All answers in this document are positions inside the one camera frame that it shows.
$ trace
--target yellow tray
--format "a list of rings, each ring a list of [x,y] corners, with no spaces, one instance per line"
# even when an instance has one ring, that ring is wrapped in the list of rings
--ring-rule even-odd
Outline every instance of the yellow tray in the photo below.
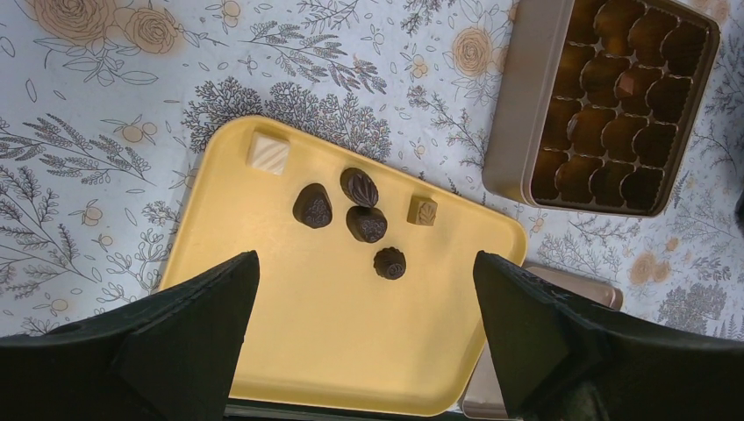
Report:
[[[283,175],[246,164],[254,132],[289,141]],[[347,228],[353,204],[340,174],[349,167],[380,191],[388,231],[375,244]],[[333,207],[331,224],[317,230],[292,216],[312,182]],[[439,204],[433,227],[406,222],[413,194]],[[476,253],[521,264],[526,242],[508,217],[269,118],[245,117],[212,137],[161,285],[256,250],[261,283],[230,397],[431,416],[460,397],[483,350]],[[397,281],[372,267],[390,246],[406,258]]]

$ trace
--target leaf print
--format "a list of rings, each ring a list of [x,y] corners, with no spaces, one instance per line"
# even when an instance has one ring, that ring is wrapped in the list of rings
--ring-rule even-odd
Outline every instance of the leaf print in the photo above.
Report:
[[[76,70],[78,72],[92,72],[98,67],[98,61],[95,61],[89,57],[81,57],[79,59],[68,61],[62,66],[65,68],[69,68],[70,70]]]
[[[38,318],[24,318],[23,323],[21,324],[21,328],[23,328],[23,334],[27,334],[29,336],[40,336],[40,335],[46,335],[47,333],[53,331],[57,327],[59,327],[59,323],[52,323],[51,320],[42,321]]]
[[[687,332],[707,333],[708,321],[720,319],[726,305],[726,292],[718,285],[693,284],[690,289],[676,287],[667,293],[656,319],[668,327]]]
[[[318,33],[323,33],[326,29],[336,30],[340,29],[342,25],[346,24],[347,28],[351,28],[350,18],[353,18],[356,23],[359,23],[359,16],[356,14],[356,5],[360,0],[354,0],[347,4],[340,1],[331,0],[322,4],[320,0],[301,0],[297,5],[300,6],[298,13],[302,13],[305,9],[308,9],[309,17],[305,17],[303,21],[304,29],[311,27],[311,33],[315,33],[318,29]]]
[[[6,37],[0,37],[0,49],[5,51],[5,53],[8,54],[10,57],[16,56],[16,48],[13,46],[13,43]]]
[[[713,65],[713,70],[720,74],[711,77],[712,84],[718,86],[713,91],[713,98],[705,106],[705,114],[732,115],[744,104],[744,52],[741,37],[729,35],[723,39],[719,50],[719,57]]]
[[[132,71],[120,76],[121,80],[132,85],[149,85],[158,80],[158,76],[148,72]]]
[[[606,250],[588,246],[580,238],[566,232],[561,237],[546,234],[537,251],[540,263],[551,268],[601,278],[610,272],[617,280],[621,256],[615,247]]]
[[[66,53],[67,51],[69,51],[70,48],[76,46],[70,41],[60,38],[35,39],[33,42],[39,44],[40,46],[45,46],[46,48],[49,48],[50,50],[56,51],[58,53]]]
[[[744,132],[737,133],[734,136],[729,136],[728,133],[717,134],[716,125],[714,122],[711,122],[708,125],[708,132],[706,134],[698,132],[696,129],[692,133],[691,140],[691,148],[702,146],[699,155],[700,159],[703,159],[707,154],[712,154],[713,167],[721,164],[729,164],[733,168],[733,173],[737,174],[736,164],[739,160],[735,161],[733,154],[744,151]]]
[[[31,82],[31,79],[28,79],[25,81],[25,91],[28,93],[29,99],[31,99],[32,103],[36,103],[36,88],[33,86],[33,82]]]
[[[681,240],[706,245],[713,256],[724,253],[735,238],[731,233],[733,216],[716,206],[712,189],[693,194],[689,202],[679,203],[669,225]]]
[[[230,76],[215,85],[206,82],[197,87],[199,102],[189,101],[182,124],[191,129],[190,149],[203,152],[214,132],[228,121],[262,114],[261,99],[253,89],[244,88]]]
[[[0,233],[13,238],[17,245],[0,245],[0,251],[12,252],[0,256],[0,283],[6,284],[16,299],[32,296],[42,284],[59,275],[74,274],[95,282],[75,266],[80,254],[65,225],[56,225],[59,237],[50,235],[52,231],[47,223],[53,222],[57,215],[54,199],[59,196],[51,189],[46,189],[45,194],[41,191],[31,169],[21,167],[16,175],[0,166],[0,217],[12,224],[0,226]],[[32,280],[12,283],[20,266]]]
[[[39,161],[50,167],[47,170],[49,174],[60,177],[81,177],[83,184],[108,183],[111,181],[110,172],[124,172],[150,183],[144,176],[150,167],[139,156],[135,158],[129,153],[130,159],[127,159],[121,155],[125,149],[113,139],[103,135],[99,135],[99,140],[85,139],[76,129],[60,118],[52,114],[47,115],[56,124],[44,118],[37,118],[38,124],[24,123],[25,126],[36,131],[34,133],[36,139],[10,133],[6,128],[0,129],[0,158],[14,158],[16,161],[22,161],[43,153],[43,158]],[[68,137],[61,135],[63,129]],[[48,147],[59,149],[72,156],[62,157],[44,153]],[[106,158],[93,155],[90,151],[94,149],[104,152]]]
[[[432,93],[431,99],[427,99],[426,94],[426,90],[421,85],[408,88],[408,104],[424,111],[431,109],[432,114],[437,116],[437,118],[431,120],[432,126],[435,128],[456,130],[456,132],[450,132],[447,135],[447,145],[452,146],[455,142],[460,143],[475,153],[463,158],[460,161],[461,165],[483,168],[489,143],[488,133],[483,128],[477,131],[470,128],[472,119],[464,108],[461,110],[460,116],[455,119],[454,116],[448,114],[447,104],[436,92]]]
[[[432,23],[434,12],[440,11],[444,0],[405,0],[403,8],[410,12],[407,18],[400,22],[400,29],[413,36],[419,33],[419,28]],[[452,7],[454,0],[447,0],[447,7]]]
[[[148,295],[153,294],[158,287],[160,287],[162,274],[159,269],[149,269],[149,265],[153,263],[162,263],[168,260],[170,252],[173,249],[173,244],[167,243],[161,244],[164,236],[162,234],[154,233],[153,229],[150,228],[139,235],[141,242],[138,246],[138,251],[134,253],[134,256],[130,254],[110,253],[106,256],[106,260],[115,265],[113,268],[107,268],[106,272],[110,275],[129,275],[131,276],[139,286],[147,292]],[[116,300],[123,300],[130,303],[135,298],[134,296],[126,298],[124,289],[121,285],[113,284],[109,282],[108,289],[102,289],[103,293],[108,298],[97,299],[99,303],[111,302]]]
[[[320,100],[291,82],[277,83],[269,92],[267,116],[375,161],[390,156],[388,122],[378,120],[371,107],[360,106],[354,94],[347,93],[343,101],[335,95]]]
[[[290,76],[301,75],[311,82],[321,82],[330,76],[336,85],[349,92],[363,86],[369,93],[386,93],[388,84],[377,75],[373,63],[354,58],[354,65],[349,67],[337,61],[340,56],[348,55],[340,49],[340,42],[330,41],[338,36],[319,34],[305,37],[297,32],[298,29],[296,25],[278,25],[276,21],[259,23],[251,26],[251,32],[256,36],[241,42],[274,48],[280,54],[275,63]],[[297,40],[299,46],[290,44]],[[325,61],[325,67],[317,65],[317,60]]]

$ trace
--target heart-shaped chocolate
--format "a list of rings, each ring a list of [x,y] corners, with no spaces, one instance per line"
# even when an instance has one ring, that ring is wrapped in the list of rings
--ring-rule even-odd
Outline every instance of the heart-shaped chocolate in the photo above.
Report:
[[[347,225],[354,238],[365,243],[376,243],[388,231],[388,220],[377,208],[355,206],[349,209]]]
[[[292,208],[295,219],[310,228],[322,228],[331,224],[333,212],[326,188],[313,183],[300,192]]]

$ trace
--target white chocolate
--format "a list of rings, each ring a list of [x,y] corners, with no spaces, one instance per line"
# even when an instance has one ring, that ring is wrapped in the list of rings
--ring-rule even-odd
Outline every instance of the white chocolate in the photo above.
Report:
[[[248,152],[248,165],[267,173],[282,175],[287,159],[290,157],[290,143],[256,133],[251,150]]]

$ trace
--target empty chocolate cavity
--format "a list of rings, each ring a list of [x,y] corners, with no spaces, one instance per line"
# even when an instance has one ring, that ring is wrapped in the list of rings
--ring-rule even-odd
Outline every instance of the empty chocolate cavity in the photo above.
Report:
[[[635,49],[635,57],[646,66],[663,66],[662,42],[667,34],[676,28],[676,18],[658,9],[648,9],[630,30],[630,47]]]
[[[692,76],[705,47],[705,29],[682,22],[662,44],[662,55],[672,75]]]
[[[589,190],[592,173],[602,167],[602,160],[575,155],[563,164],[555,177],[555,186],[561,192],[561,200],[590,203],[593,195]]]
[[[599,55],[584,68],[582,88],[589,100],[603,107],[616,107],[619,100],[615,97],[615,83],[620,75],[630,67],[630,61],[623,58]]]
[[[594,28],[604,50],[611,55],[630,55],[628,33],[646,7],[635,0],[610,0],[599,10]]]
[[[596,44],[599,37],[594,32],[594,17],[605,0],[576,0],[571,11],[566,40],[580,44]]]
[[[633,151],[633,138],[647,120],[641,117],[621,115],[604,128],[602,144],[612,160],[635,162],[638,156]]]
[[[636,168],[622,182],[620,192],[627,207],[638,211],[651,211],[664,178],[664,172],[654,168]]]
[[[586,63],[594,58],[594,53],[594,48],[590,46],[563,46],[558,73],[555,75],[554,96],[583,97],[581,72]]]
[[[602,206],[622,206],[625,199],[620,195],[620,184],[633,172],[633,165],[605,162],[591,177],[590,189],[595,203]]]
[[[650,167],[663,168],[667,165],[676,135],[676,125],[651,124],[638,132],[633,149],[640,163]]]
[[[551,98],[550,105],[547,107],[545,128],[542,131],[540,145],[564,151],[568,150],[571,147],[568,135],[569,122],[574,114],[580,110],[581,103],[578,101]]]
[[[677,123],[682,118],[684,103],[690,92],[690,79],[664,76],[648,90],[648,106],[654,118],[666,123]]]
[[[555,174],[558,172],[558,168],[568,160],[569,155],[564,152],[547,151],[545,149],[538,152],[533,180],[530,184],[530,190],[535,199],[552,200],[558,198]]]
[[[569,123],[569,139],[578,153],[602,156],[602,131],[615,118],[615,111],[587,107],[579,111]]]
[[[654,82],[662,78],[658,68],[629,68],[618,79],[615,95],[620,99],[623,111],[628,114],[647,116],[651,108],[646,104],[646,93]]]

